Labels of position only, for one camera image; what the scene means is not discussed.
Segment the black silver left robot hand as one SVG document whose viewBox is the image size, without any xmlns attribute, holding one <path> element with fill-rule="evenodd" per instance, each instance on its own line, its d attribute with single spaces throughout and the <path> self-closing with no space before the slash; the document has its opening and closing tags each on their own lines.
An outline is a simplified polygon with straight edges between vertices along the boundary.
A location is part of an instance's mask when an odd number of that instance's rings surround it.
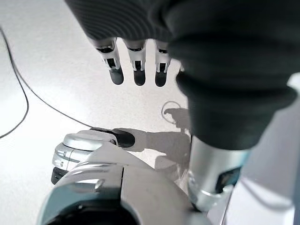
<svg viewBox="0 0 300 225">
<path fill-rule="evenodd" d="M 235 185 L 243 153 L 257 145 L 296 92 L 300 70 L 297 0 L 69 0 L 94 44 L 156 39 L 181 63 L 176 77 L 191 123 L 188 195 L 209 211 Z"/>
</svg>

